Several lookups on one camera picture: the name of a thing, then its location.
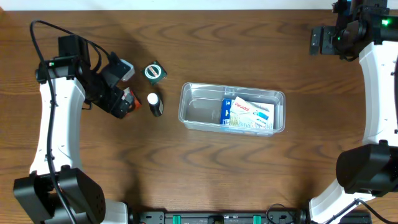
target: clear plastic bin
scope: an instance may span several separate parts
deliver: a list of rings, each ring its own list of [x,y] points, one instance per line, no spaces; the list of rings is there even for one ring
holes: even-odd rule
[[[234,100],[237,96],[246,101],[275,105],[274,129],[220,124],[223,99]],[[285,95],[281,91],[274,90],[186,83],[182,87],[178,118],[189,129],[271,136],[285,129]]]

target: green light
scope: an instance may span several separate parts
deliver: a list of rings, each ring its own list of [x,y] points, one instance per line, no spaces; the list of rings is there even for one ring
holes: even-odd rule
[[[384,25],[384,26],[388,26],[389,23],[390,23],[390,20],[388,20],[388,19],[383,19],[381,21],[381,24]]]

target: white wall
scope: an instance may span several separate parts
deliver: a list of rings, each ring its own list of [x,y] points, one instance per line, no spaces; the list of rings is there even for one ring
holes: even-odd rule
[[[222,10],[331,9],[337,0],[0,0],[5,11],[19,10]],[[389,0],[398,9],[398,0]]]

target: wooden table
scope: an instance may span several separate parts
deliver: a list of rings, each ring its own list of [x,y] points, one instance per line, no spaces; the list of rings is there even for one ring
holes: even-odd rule
[[[96,106],[81,115],[85,173],[107,198],[135,209],[302,207],[333,181],[339,154],[361,145],[365,94],[359,62],[308,55],[311,28],[334,24],[330,11],[3,12],[0,223],[30,222],[12,185],[29,174],[39,138],[39,59],[29,35],[36,18],[116,52],[137,71],[153,60],[168,71],[158,85],[164,92],[161,117],[149,111],[152,88],[139,72],[122,86],[142,98],[140,110],[122,120]],[[45,58],[56,56],[63,34],[44,26],[35,31]],[[177,118],[186,82],[283,91],[286,128],[271,138],[188,130]],[[396,200],[397,194],[388,194],[369,204],[396,221]]]

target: small bottle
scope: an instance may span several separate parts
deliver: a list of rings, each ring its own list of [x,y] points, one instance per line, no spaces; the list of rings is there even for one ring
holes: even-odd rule
[[[149,108],[154,116],[160,116],[163,113],[163,102],[160,96],[156,93],[149,93],[148,95]]]

